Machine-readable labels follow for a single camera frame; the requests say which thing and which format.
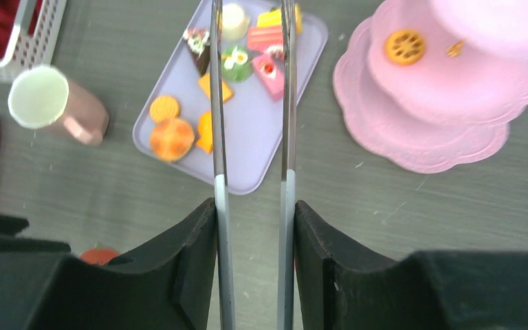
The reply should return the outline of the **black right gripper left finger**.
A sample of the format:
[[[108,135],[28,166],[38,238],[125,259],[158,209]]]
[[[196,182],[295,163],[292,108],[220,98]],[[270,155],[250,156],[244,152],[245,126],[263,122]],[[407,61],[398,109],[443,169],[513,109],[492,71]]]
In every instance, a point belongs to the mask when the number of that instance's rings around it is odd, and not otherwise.
[[[29,239],[0,215],[0,329],[205,329],[216,258],[206,199],[142,245],[93,265],[68,244]]]

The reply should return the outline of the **round orange lattice cookie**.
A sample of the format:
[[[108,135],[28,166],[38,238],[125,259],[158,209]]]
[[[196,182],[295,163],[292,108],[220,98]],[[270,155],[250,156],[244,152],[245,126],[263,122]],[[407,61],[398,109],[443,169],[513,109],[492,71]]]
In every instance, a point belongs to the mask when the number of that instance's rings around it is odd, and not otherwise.
[[[384,42],[385,57],[396,65],[412,65],[426,53],[426,40],[422,33],[412,29],[396,30]]]

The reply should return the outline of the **pink square cake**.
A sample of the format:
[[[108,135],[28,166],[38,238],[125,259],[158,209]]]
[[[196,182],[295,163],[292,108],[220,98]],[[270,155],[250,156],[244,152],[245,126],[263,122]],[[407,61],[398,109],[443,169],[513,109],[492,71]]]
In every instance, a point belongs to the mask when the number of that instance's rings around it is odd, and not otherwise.
[[[273,102],[284,96],[285,77],[282,69],[268,54],[260,54],[252,59],[252,68]]]

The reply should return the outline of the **yellow pink layered cake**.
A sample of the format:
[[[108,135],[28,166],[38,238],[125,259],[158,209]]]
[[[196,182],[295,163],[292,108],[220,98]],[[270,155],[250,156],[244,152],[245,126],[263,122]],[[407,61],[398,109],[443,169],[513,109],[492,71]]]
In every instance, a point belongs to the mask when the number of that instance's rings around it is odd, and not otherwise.
[[[294,14],[296,15],[296,32],[301,34],[303,30],[303,20],[301,17],[300,5],[295,3]],[[269,12],[264,12],[258,16],[256,26],[258,28],[267,28],[281,25],[282,23],[281,8],[273,8]]]

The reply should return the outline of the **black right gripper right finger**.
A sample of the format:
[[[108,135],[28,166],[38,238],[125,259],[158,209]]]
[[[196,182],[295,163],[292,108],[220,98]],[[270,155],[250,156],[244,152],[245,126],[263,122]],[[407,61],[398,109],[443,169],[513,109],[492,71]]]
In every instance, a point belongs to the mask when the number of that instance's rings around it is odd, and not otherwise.
[[[528,329],[528,251],[422,250],[401,261],[296,204],[306,329]]]

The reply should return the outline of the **metal serving tongs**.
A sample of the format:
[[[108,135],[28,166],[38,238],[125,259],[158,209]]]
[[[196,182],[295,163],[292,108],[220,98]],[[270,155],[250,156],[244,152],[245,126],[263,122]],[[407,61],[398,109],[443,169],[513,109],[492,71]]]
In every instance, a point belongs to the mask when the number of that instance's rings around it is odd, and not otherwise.
[[[213,132],[214,197],[218,223],[219,304],[222,329],[235,329],[234,281],[230,240],[230,211],[224,134],[223,88],[219,15],[222,2],[213,1],[210,22],[210,101]],[[294,326],[294,215],[296,207],[296,104],[297,53],[295,3],[282,1],[282,28],[285,51],[283,99],[283,152],[281,216],[278,248],[278,329]]]

